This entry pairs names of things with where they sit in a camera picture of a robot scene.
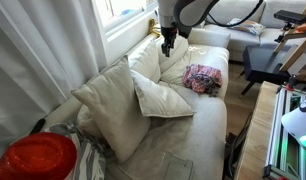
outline white curtain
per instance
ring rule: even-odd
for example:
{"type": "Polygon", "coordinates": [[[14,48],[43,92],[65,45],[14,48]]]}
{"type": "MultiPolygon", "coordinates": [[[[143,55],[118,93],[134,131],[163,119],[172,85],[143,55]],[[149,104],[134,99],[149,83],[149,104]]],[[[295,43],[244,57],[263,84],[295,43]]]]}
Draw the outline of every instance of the white curtain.
{"type": "Polygon", "coordinates": [[[0,0],[0,156],[105,67],[90,0],[0,0]]]}

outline pink cloth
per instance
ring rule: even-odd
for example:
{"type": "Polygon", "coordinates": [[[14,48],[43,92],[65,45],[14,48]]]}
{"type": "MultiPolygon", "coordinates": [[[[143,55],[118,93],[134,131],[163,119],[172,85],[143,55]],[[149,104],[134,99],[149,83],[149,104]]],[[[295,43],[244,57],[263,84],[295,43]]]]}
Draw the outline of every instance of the pink cloth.
{"type": "Polygon", "coordinates": [[[212,97],[216,97],[218,89],[223,84],[220,70],[200,64],[187,66],[182,82],[185,87],[192,88],[194,92],[206,93],[212,97]]]}

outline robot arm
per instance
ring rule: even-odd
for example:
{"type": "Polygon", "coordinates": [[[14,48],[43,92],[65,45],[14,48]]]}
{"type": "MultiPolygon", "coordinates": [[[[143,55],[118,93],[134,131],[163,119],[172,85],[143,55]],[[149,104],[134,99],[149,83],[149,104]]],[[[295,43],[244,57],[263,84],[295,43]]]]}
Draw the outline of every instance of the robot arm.
{"type": "Polygon", "coordinates": [[[202,23],[219,0],[158,0],[161,33],[164,36],[162,52],[170,56],[177,32],[187,38],[193,26],[202,23]]]}

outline window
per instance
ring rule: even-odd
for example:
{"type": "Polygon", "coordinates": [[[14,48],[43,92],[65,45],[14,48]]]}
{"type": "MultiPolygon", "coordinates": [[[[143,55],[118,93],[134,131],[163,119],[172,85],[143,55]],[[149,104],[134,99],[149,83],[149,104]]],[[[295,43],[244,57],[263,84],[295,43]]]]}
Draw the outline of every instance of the window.
{"type": "Polygon", "coordinates": [[[146,9],[157,6],[156,0],[97,0],[98,10],[106,31],[115,28],[146,9]]]}

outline couch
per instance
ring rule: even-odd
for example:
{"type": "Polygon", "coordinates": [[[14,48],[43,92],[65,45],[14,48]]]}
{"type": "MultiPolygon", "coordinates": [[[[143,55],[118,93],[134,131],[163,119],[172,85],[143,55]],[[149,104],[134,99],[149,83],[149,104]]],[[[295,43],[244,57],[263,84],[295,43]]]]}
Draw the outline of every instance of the couch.
{"type": "MultiPolygon", "coordinates": [[[[217,22],[226,24],[233,18],[244,18],[257,3],[258,0],[237,0],[234,3],[230,0],[220,0],[210,11],[210,14],[217,22]]],[[[306,0],[264,0],[259,9],[248,19],[265,26],[260,35],[220,27],[214,23],[210,16],[207,17],[202,28],[231,34],[228,44],[230,60],[243,62],[243,51],[246,46],[260,46],[271,49],[277,47],[278,43],[274,40],[282,33],[281,29],[284,27],[284,22],[274,18],[274,13],[279,10],[302,13],[305,7],[306,0]]],[[[288,40],[283,50],[288,50],[294,44],[300,45],[304,40],[305,38],[288,40]]]]}
{"type": "Polygon", "coordinates": [[[108,146],[105,179],[161,179],[167,154],[193,161],[193,179],[221,179],[229,38],[194,29],[188,39],[176,38],[167,58],[160,48],[163,38],[149,35],[127,56],[73,90],[44,127],[77,119],[82,133],[102,139],[108,146]],[[217,97],[183,86],[183,72],[194,63],[221,70],[223,85],[217,97]],[[170,102],[164,106],[160,99],[170,102]]]}

